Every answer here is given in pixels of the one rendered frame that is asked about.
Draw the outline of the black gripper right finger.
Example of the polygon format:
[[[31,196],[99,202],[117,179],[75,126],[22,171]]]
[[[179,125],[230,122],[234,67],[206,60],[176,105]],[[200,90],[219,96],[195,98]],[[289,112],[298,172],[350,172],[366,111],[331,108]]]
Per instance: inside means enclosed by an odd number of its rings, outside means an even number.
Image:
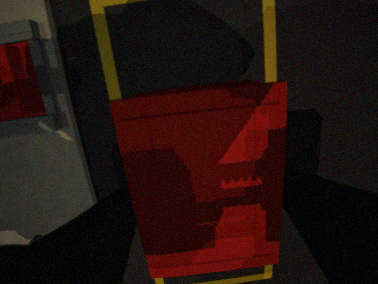
[[[282,206],[329,284],[378,284],[378,194],[288,166]]]

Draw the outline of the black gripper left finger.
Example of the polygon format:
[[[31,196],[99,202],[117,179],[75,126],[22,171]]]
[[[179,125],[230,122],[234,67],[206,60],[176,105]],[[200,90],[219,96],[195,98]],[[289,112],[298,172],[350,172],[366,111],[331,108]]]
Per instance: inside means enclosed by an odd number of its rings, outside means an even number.
[[[0,245],[0,284],[123,284],[136,218],[128,183],[29,245]]]

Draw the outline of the yellow rectangular outline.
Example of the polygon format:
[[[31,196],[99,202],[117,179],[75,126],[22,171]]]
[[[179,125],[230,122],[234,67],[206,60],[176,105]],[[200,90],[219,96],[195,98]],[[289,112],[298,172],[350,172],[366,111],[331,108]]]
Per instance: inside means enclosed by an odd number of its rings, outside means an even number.
[[[117,79],[117,71],[112,53],[112,44],[108,32],[105,7],[135,3],[150,0],[89,0],[91,15],[94,22],[95,34],[102,61],[102,68],[109,92],[109,101],[122,99]],[[276,67],[276,13],[275,0],[262,0],[263,13],[263,42],[264,42],[264,82],[277,81]],[[264,273],[231,277],[217,280],[201,281],[187,284],[234,284],[262,279],[273,276],[273,264],[265,265]]]

